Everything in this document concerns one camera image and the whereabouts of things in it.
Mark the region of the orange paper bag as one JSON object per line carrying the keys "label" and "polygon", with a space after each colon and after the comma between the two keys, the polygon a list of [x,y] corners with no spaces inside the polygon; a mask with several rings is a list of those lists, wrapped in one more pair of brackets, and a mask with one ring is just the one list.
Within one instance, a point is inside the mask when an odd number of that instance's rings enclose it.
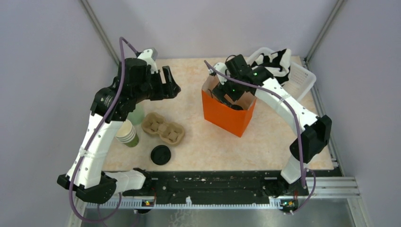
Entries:
{"label": "orange paper bag", "polygon": [[213,88],[218,83],[217,76],[209,75],[201,87],[204,119],[237,137],[242,137],[252,119],[256,97],[246,92],[235,102],[243,110],[232,109],[219,102],[212,94]]}

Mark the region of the stack of green paper cups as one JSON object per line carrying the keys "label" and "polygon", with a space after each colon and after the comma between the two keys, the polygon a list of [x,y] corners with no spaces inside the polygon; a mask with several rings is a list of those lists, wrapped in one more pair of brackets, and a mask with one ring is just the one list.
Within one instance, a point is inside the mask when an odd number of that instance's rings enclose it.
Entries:
{"label": "stack of green paper cups", "polygon": [[115,137],[119,142],[130,148],[137,146],[139,143],[139,137],[136,133],[136,129],[129,120],[123,122]]}

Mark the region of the stack of black cup lids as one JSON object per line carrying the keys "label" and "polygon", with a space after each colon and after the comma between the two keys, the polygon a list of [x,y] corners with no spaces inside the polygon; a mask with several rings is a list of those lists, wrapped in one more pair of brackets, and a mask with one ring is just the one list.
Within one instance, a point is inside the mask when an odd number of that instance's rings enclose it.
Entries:
{"label": "stack of black cup lids", "polygon": [[170,161],[171,151],[166,145],[158,145],[152,149],[150,158],[154,164],[162,166]]}

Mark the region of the black cup lid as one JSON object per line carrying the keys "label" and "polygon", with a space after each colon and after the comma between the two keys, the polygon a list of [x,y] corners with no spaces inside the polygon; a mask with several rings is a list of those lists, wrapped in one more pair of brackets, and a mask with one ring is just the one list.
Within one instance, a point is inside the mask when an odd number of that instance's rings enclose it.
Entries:
{"label": "black cup lid", "polygon": [[231,105],[231,108],[234,110],[243,110],[243,108],[240,105]]}

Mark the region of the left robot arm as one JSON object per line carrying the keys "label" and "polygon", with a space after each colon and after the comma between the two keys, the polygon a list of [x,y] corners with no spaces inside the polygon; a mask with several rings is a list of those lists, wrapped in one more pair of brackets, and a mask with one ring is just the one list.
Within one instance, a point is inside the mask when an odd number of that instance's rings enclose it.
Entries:
{"label": "left robot arm", "polygon": [[181,90],[168,66],[157,68],[156,58],[157,51],[149,48],[125,59],[120,62],[112,84],[95,94],[77,158],[70,170],[57,179],[58,185],[73,190],[82,201],[103,204],[130,190],[139,195],[150,193],[152,183],[145,171],[134,168],[104,172],[102,167],[117,131],[136,104],[143,100],[172,99]]}

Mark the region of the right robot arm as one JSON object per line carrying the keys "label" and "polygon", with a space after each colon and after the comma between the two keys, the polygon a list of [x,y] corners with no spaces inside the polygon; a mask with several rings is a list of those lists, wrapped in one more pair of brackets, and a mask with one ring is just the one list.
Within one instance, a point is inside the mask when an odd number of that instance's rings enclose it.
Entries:
{"label": "right robot arm", "polygon": [[314,156],[328,145],[332,120],[327,115],[319,117],[294,99],[279,83],[273,72],[264,64],[251,66],[239,54],[224,63],[211,66],[206,63],[209,74],[218,76],[219,83],[212,95],[228,107],[236,104],[245,93],[263,101],[291,127],[296,134],[289,149],[291,157],[281,170],[277,182],[278,191],[290,195],[296,189],[296,181],[305,185],[306,169]]}

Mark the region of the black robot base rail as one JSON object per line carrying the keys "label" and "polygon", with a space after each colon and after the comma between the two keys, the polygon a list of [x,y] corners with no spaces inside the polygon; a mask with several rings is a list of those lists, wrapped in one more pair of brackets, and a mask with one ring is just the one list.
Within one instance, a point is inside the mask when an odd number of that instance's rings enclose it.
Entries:
{"label": "black robot base rail", "polygon": [[124,197],[150,196],[157,204],[195,205],[268,204],[270,198],[307,196],[301,182],[288,184],[276,171],[153,171],[146,172],[139,190],[123,192]]}

